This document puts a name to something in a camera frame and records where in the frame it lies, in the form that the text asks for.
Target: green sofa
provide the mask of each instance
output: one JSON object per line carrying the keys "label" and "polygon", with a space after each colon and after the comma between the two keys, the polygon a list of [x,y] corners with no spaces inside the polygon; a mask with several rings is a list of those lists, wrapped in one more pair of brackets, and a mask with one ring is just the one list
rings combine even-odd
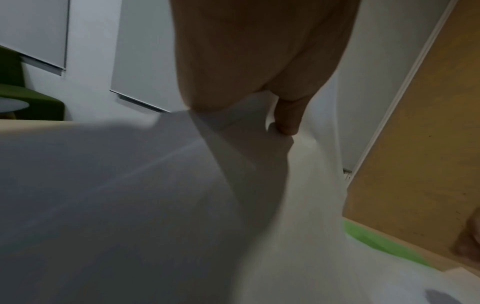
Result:
{"label": "green sofa", "polygon": [[25,88],[20,54],[0,47],[0,97],[23,100],[29,107],[15,111],[17,119],[64,120],[65,104],[58,99]]}

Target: gray roller blind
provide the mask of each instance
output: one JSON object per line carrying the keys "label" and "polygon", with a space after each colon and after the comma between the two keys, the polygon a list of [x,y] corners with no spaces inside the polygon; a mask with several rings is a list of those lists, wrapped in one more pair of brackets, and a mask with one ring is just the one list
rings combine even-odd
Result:
{"label": "gray roller blind", "polygon": [[166,111],[185,109],[168,0],[123,1],[111,90]]}
{"label": "gray roller blind", "polygon": [[65,67],[69,0],[1,0],[0,45]]}

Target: green object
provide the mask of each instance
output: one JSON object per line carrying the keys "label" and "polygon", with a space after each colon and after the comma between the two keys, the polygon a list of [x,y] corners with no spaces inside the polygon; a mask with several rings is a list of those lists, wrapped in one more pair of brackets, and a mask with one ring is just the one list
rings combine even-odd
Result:
{"label": "green object", "polygon": [[350,221],[345,220],[343,222],[343,226],[347,234],[373,249],[380,250],[385,253],[431,267],[427,263],[427,261],[425,261],[425,259],[415,250],[400,245],[386,237],[378,235]]}
{"label": "green object", "polygon": [[0,97],[23,100],[29,107],[15,111],[17,119],[64,120],[65,104],[58,99],[25,88],[20,54],[0,47]]}

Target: white trim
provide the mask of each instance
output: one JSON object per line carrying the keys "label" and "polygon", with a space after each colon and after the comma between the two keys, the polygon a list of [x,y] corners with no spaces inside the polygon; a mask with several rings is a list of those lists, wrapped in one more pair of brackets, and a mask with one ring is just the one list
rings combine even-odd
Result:
{"label": "white trim", "polygon": [[399,104],[399,101],[402,99],[405,91],[410,85],[410,82],[412,82],[415,74],[419,70],[420,66],[422,65],[422,62],[424,61],[425,57],[430,51],[430,48],[434,44],[435,40],[437,39],[440,31],[445,25],[445,22],[447,22],[450,14],[455,8],[455,5],[457,5],[458,0],[450,0],[449,4],[446,6],[445,11],[443,12],[442,16],[440,17],[439,21],[435,25],[435,28],[433,29],[432,33],[430,34],[430,37],[428,40],[425,42],[425,45],[423,46],[420,54],[418,55],[417,59],[415,60],[415,63],[413,64],[410,72],[406,76],[405,80],[403,81],[400,90],[397,92],[395,95],[395,98],[393,99],[392,103],[388,107],[385,116],[382,118],[378,128],[375,130],[375,133],[373,134],[373,137],[370,139],[370,142],[368,143],[367,147],[365,148],[363,154],[360,157],[360,160],[358,163],[355,165],[355,168],[353,169],[353,172],[348,175],[348,178],[346,179],[347,182],[347,187],[350,185],[351,181],[357,174],[358,170],[362,166],[363,162],[365,161],[365,158],[370,152],[370,149],[374,145],[375,141],[379,137],[380,133],[382,132],[384,126],[387,124],[387,121],[389,120],[390,116],[394,112],[395,108]]}

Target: gray panel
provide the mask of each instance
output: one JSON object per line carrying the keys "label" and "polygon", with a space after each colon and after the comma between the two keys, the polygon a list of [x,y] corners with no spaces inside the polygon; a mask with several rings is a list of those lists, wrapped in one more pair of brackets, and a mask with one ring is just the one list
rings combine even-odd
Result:
{"label": "gray panel", "polygon": [[364,0],[339,68],[343,167],[353,170],[449,0]]}
{"label": "gray panel", "polygon": [[2,0],[0,45],[65,67],[69,0]]}
{"label": "gray panel", "polygon": [[169,112],[183,110],[176,75],[168,0],[125,0],[111,89]]}

